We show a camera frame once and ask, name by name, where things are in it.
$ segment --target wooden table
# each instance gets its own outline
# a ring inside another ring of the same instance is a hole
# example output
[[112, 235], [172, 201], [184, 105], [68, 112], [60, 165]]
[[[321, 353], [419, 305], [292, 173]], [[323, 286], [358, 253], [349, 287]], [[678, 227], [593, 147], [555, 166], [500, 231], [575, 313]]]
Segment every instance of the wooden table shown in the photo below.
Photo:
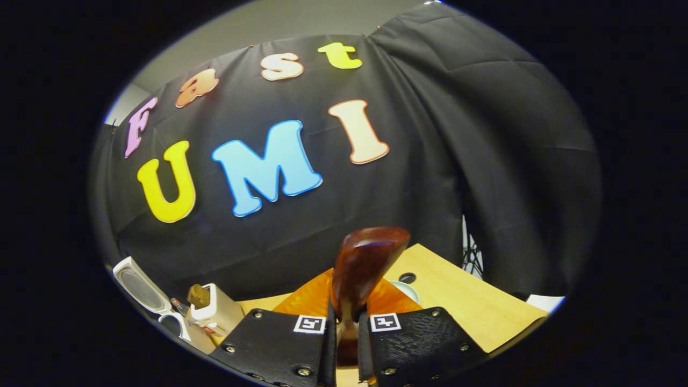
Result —
[[[420, 296], [423, 308], [441, 306], [489, 353], [506, 343], [547, 312], [531, 306], [494, 286], [472, 276], [420, 244], [399, 257], [385, 274], [388, 281], [398, 281], [403, 273], [416, 274], [411, 286]], [[271, 311], [289, 294], [258, 300], [239, 301], [244, 313], [253, 308]], [[211, 337], [215, 345], [224, 338]], [[367, 386], [358, 382], [356, 367], [337, 368], [337, 386]]]

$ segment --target yellow letter u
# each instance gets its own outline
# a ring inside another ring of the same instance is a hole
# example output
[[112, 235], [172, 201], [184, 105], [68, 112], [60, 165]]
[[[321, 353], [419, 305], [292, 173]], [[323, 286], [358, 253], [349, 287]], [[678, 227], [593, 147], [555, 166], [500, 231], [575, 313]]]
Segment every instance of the yellow letter u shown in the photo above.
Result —
[[174, 202], [168, 202], [162, 195], [158, 180], [160, 162], [157, 158], [141, 166], [136, 174], [136, 178], [143, 186], [143, 194], [146, 196], [148, 207], [161, 222], [174, 223], [185, 218], [196, 203], [196, 190], [191, 180], [189, 164], [186, 162], [185, 153], [188, 148], [189, 142], [183, 140], [169, 147], [162, 156], [172, 165], [172, 173], [179, 189], [179, 197]]

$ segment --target letter m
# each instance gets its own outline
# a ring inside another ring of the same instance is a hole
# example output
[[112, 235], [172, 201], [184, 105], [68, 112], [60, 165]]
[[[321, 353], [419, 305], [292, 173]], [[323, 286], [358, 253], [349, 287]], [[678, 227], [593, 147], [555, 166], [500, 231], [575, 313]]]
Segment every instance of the letter m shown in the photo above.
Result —
[[251, 184], [271, 202], [277, 201], [279, 172], [284, 176], [282, 192], [296, 196], [318, 187], [323, 177], [313, 172], [301, 144], [301, 121], [278, 123], [268, 131], [263, 158], [240, 140], [232, 140], [213, 151], [213, 160], [222, 164], [234, 195], [232, 210], [238, 217], [261, 209], [262, 201], [248, 190]]

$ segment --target black cloth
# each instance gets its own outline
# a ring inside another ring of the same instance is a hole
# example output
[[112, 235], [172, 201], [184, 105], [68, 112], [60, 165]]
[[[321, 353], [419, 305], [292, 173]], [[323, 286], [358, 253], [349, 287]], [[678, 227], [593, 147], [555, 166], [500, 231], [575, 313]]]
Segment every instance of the black cloth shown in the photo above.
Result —
[[[317, 49], [331, 42], [354, 46], [350, 56], [363, 65], [330, 65]], [[305, 72], [267, 81], [260, 61], [284, 52], [297, 54]], [[207, 68], [216, 70], [217, 87], [176, 108], [180, 86]], [[405, 227], [410, 245], [460, 265], [464, 214], [487, 282], [509, 293], [563, 295], [596, 234], [600, 171], [574, 101], [523, 49], [441, 4], [414, 8], [370, 36], [284, 39], [231, 52], [154, 95], [138, 149], [124, 158], [130, 115], [110, 136], [108, 157], [94, 161], [107, 203], [96, 223], [111, 230], [102, 237], [110, 239], [103, 243], [109, 264], [133, 256], [170, 296], [185, 298], [190, 285], [209, 282], [235, 300], [293, 291], [332, 267], [344, 236], [363, 227]], [[369, 121], [390, 148], [364, 165], [350, 162], [347, 134], [327, 113], [352, 99], [367, 101]], [[268, 130], [286, 120], [303, 123], [303, 148], [322, 185], [280, 193], [276, 202], [253, 191], [263, 207], [234, 216], [212, 151], [239, 139], [263, 155]], [[160, 160], [162, 191], [174, 200], [162, 155], [181, 140], [190, 143], [196, 203], [186, 218], [163, 223], [136, 174]]]

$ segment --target foam letter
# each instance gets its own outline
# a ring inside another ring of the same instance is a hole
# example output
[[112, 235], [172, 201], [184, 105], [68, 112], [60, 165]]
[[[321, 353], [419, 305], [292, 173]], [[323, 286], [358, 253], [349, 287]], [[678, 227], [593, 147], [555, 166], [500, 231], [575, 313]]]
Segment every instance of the foam letter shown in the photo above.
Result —
[[162, 156], [172, 165], [172, 172], [179, 189], [179, 196], [174, 202], [168, 202], [162, 195], [158, 180], [160, 163], [157, 158], [141, 166], [138, 174], [136, 174], [136, 178], [143, 186], [148, 207], [161, 222], [174, 223], [185, 218], [196, 203], [196, 190], [193, 187], [193, 180], [191, 180], [189, 164], [186, 162], [185, 153], [188, 148], [189, 142], [183, 140], [169, 147]]
[[240, 140], [224, 143], [213, 151], [211, 156], [222, 164], [234, 195], [234, 215], [247, 216], [262, 207], [261, 200], [248, 190], [248, 183], [269, 201], [277, 201], [280, 171], [284, 176], [282, 192], [287, 196], [302, 194], [322, 184], [323, 177], [313, 172], [303, 150], [299, 135], [302, 128], [301, 121], [297, 120], [272, 126], [263, 158]]
[[350, 45], [343, 45], [339, 42], [330, 43], [324, 45], [318, 49], [318, 52], [324, 52], [327, 55], [327, 59], [330, 61], [330, 65], [337, 67], [338, 69], [355, 69], [363, 64], [360, 59], [351, 59], [347, 52], [356, 52], [356, 48]]
[[267, 69], [260, 74], [268, 81], [295, 78], [303, 73], [303, 65], [296, 62], [298, 60], [299, 57], [291, 52], [268, 55], [260, 61], [260, 66]]
[[125, 150], [125, 158], [128, 158], [131, 153], [138, 148], [141, 143], [141, 138], [138, 136], [138, 132], [143, 132], [146, 129], [146, 124], [148, 123], [148, 111], [155, 107], [158, 103], [158, 98], [153, 97], [146, 105], [143, 105], [141, 109], [136, 112], [129, 119], [129, 137], [127, 139], [127, 150]]
[[181, 86], [179, 89], [181, 94], [177, 97], [175, 106], [181, 108], [188, 105], [197, 96], [209, 93], [218, 83], [219, 80], [215, 79], [215, 69], [201, 71]]
[[389, 152], [389, 145], [378, 140], [373, 127], [365, 115], [368, 103], [362, 99], [344, 101], [327, 110], [330, 115], [339, 118], [351, 143], [351, 162], [354, 164], [370, 163]]

